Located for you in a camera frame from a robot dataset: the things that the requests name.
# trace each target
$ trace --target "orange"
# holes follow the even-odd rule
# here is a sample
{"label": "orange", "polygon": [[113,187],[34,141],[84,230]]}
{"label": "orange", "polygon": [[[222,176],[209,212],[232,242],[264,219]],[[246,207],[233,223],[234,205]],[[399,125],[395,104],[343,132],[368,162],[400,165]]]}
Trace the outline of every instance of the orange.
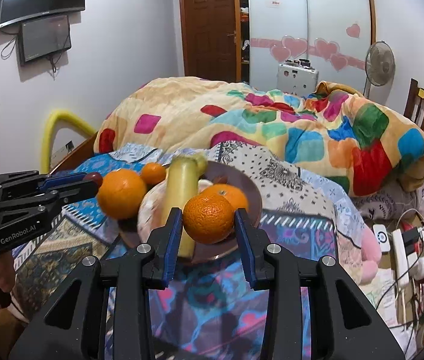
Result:
{"label": "orange", "polygon": [[185,231],[194,241],[213,244],[231,233],[234,209],[223,196],[201,193],[186,203],[182,221]]}
{"label": "orange", "polygon": [[141,170],[142,180],[149,185],[156,185],[166,179],[166,169],[156,162],[149,162]]}
{"label": "orange", "polygon": [[130,169],[119,169],[107,173],[96,195],[99,207],[113,219],[132,218],[147,193],[141,177]]}
{"label": "orange", "polygon": [[201,193],[205,195],[215,194],[225,197],[232,205],[234,211],[238,208],[245,208],[249,211],[249,201],[247,200],[245,193],[233,185],[214,184],[204,189]]}

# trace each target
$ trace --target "door panel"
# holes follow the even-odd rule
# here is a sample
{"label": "door panel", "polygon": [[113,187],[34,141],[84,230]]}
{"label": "door panel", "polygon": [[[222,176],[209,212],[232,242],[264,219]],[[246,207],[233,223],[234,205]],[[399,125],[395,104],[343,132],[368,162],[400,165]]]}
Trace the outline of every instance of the door panel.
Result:
{"label": "door panel", "polygon": [[183,0],[186,74],[235,82],[234,0]]}

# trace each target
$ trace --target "colorful blanket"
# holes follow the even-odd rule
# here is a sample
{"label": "colorful blanket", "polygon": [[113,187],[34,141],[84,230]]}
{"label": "colorful blanket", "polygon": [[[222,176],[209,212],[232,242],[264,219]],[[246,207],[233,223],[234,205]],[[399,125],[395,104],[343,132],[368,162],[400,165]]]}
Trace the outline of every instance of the colorful blanket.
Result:
{"label": "colorful blanket", "polygon": [[267,146],[350,196],[374,193],[389,179],[406,191],[424,181],[424,132],[352,88],[326,82],[305,99],[242,83],[156,79],[103,122],[94,150],[141,143],[173,152],[228,140]]}

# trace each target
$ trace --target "orange object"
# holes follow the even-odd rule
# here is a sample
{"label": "orange object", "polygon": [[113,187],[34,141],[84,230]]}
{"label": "orange object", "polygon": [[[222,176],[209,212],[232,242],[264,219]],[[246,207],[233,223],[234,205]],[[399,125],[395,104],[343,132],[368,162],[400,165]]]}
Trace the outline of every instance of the orange object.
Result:
{"label": "orange object", "polygon": [[136,172],[119,169],[106,174],[96,198],[104,214],[127,219],[137,215],[146,193],[147,186]]}
{"label": "orange object", "polygon": [[234,209],[223,196],[201,193],[186,203],[182,221],[185,231],[194,241],[213,244],[231,233]]}
{"label": "orange object", "polygon": [[142,180],[148,185],[157,185],[166,179],[166,169],[156,162],[149,162],[141,170]]}
{"label": "orange object", "polygon": [[202,193],[205,195],[215,194],[225,197],[232,205],[234,211],[238,208],[245,208],[249,211],[249,201],[247,200],[245,193],[233,185],[214,184],[204,189]]}

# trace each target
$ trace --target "screw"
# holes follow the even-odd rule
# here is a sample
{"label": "screw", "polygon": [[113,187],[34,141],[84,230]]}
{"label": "screw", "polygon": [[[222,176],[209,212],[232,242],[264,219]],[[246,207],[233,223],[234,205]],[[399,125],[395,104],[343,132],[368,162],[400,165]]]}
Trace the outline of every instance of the screw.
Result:
{"label": "screw", "polygon": [[270,244],[269,246],[267,246],[267,250],[270,253],[276,254],[276,253],[279,253],[282,250],[282,248],[280,247],[280,245]]}
{"label": "screw", "polygon": [[95,264],[95,257],[94,256],[87,256],[82,259],[82,265],[84,266],[92,266]]}
{"label": "screw", "polygon": [[149,253],[151,251],[152,247],[149,244],[140,244],[137,247],[137,251],[139,253]]}
{"label": "screw", "polygon": [[325,266],[334,266],[335,265],[335,258],[332,256],[324,256],[322,257],[322,262]]}

